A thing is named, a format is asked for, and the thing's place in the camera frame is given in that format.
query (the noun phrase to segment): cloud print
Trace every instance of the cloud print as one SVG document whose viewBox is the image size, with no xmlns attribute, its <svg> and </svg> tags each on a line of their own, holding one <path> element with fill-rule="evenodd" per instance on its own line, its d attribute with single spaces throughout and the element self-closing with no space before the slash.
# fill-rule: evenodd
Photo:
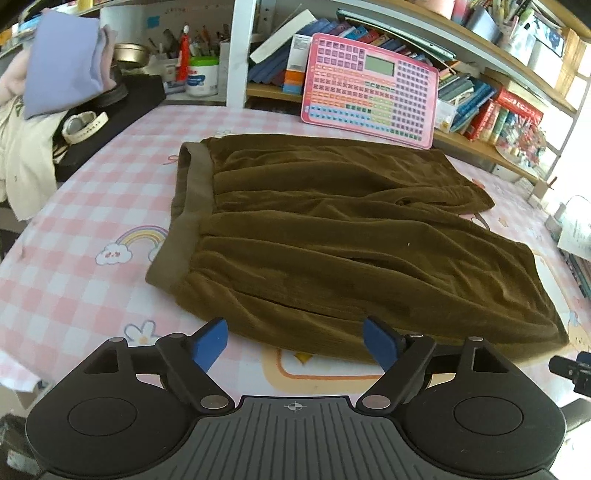
<svg viewBox="0 0 591 480">
<path fill-rule="evenodd" d="M 97 265 L 115 265 L 131 260 L 131 252 L 125 245 L 109 244 L 96 256 Z"/>
</svg>

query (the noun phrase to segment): wooden shelf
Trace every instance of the wooden shelf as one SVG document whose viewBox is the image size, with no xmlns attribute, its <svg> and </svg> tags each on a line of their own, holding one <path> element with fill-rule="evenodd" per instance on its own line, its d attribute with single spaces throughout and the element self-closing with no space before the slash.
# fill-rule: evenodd
<svg viewBox="0 0 591 480">
<path fill-rule="evenodd" d="M 471 142 L 460 134 L 445 134 L 439 130 L 435 130 L 433 146 L 441 148 L 446 153 L 449 152 L 452 157 L 457 157 L 459 160 L 464 160 L 462 156 L 470 155 L 480 160 L 487 160 L 501 167 L 505 167 L 507 170 L 514 171 L 534 183 L 540 180 L 534 173 L 524 170 L 519 165 L 515 165 L 513 162 L 503 158 L 492 145 L 478 140 Z"/>
<path fill-rule="evenodd" d="M 248 83 L 246 86 L 246 96 L 273 98 L 275 100 L 286 100 L 288 102 L 301 103 L 301 95 L 292 93 L 283 93 L 280 87 L 276 85 L 265 85 L 263 83 Z"/>
<path fill-rule="evenodd" d="M 405 0 L 356 0 L 355 6 L 358 7 L 356 10 L 359 8 L 367 10 L 363 13 L 367 17 L 375 16 L 376 20 L 380 20 L 378 17 L 386 16 L 396 22 L 416 27 L 414 29 L 416 33 L 431 41 L 447 42 L 447 45 L 442 46 L 448 46 L 451 43 L 456 46 L 456 50 L 460 47 L 464 51 L 469 51 L 490 64 L 491 68 L 505 73 L 532 93 L 546 98 L 565 113 L 571 115 L 576 113 L 576 108 L 569 104 L 564 96 L 528 66 L 488 40 L 441 15 Z"/>
<path fill-rule="evenodd" d="M 281 89 L 275 85 L 263 85 L 262 83 L 249 83 L 246 86 L 246 95 L 273 98 L 276 100 L 287 100 L 289 102 L 297 103 L 301 103 L 302 101 L 301 95 L 283 93 Z M 433 146 L 441 148 L 446 153 L 449 153 L 451 156 L 457 157 L 460 160 L 464 160 L 466 157 L 475 157 L 477 160 L 486 160 L 501 165 L 508 170 L 519 173 L 533 182 L 539 180 L 536 175 L 504 159 L 499 152 L 496 151 L 495 147 L 479 141 L 471 142 L 460 134 L 445 134 L 439 130 L 435 130 L 433 135 Z"/>
</svg>

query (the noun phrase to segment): table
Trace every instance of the table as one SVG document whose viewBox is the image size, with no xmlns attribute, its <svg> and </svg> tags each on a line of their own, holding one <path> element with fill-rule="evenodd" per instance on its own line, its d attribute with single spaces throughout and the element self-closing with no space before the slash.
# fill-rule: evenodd
<svg viewBox="0 0 591 480">
<path fill-rule="evenodd" d="M 9 355 L 0 358 L 0 380 L 11 388 L 27 387 L 39 377 L 58 381 L 109 337 L 146 345 L 199 328 L 201 320 L 144 281 L 170 223 L 176 154 L 183 141 L 262 132 L 388 143 L 270 112 L 211 106 L 153 110 L 59 189 L 0 264 L 0 350 Z M 496 203 L 467 218 L 532 248 L 573 342 L 591 348 L 589 305 L 545 230 L 542 212 L 514 185 L 452 163 Z M 572 358 L 576 353 L 574 347 L 565 351 Z M 568 381 L 548 372 L 547 360 L 521 368 L 558 405 L 577 397 Z M 376 365 L 279 351 L 233 335 L 210 370 L 235 401 L 241 395 L 349 394 L 355 402 L 381 373 Z M 29 377 L 19 381 L 19 375 Z"/>
</svg>

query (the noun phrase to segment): pink container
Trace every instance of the pink container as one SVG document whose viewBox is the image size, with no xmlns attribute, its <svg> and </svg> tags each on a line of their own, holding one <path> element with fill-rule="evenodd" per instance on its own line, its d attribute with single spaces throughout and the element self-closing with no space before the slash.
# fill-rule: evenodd
<svg viewBox="0 0 591 480">
<path fill-rule="evenodd" d="M 445 18 L 452 17 L 453 7 L 455 5 L 454 0 L 411 0 L 411 3 L 420 5 L 421 7 Z"/>
</svg>

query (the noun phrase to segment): white watch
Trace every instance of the white watch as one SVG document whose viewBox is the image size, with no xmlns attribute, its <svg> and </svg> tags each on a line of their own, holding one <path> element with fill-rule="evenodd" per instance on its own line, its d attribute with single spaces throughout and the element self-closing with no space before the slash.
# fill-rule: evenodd
<svg viewBox="0 0 591 480">
<path fill-rule="evenodd" d="M 78 115 L 72 115 L 64 122 L 61 129 L 61 136 L 70 145 L 80 143 L 94 135 L 109 120 L 106 113 L 96 116 L 94 112 L 82 112 Z"/>
</svg>

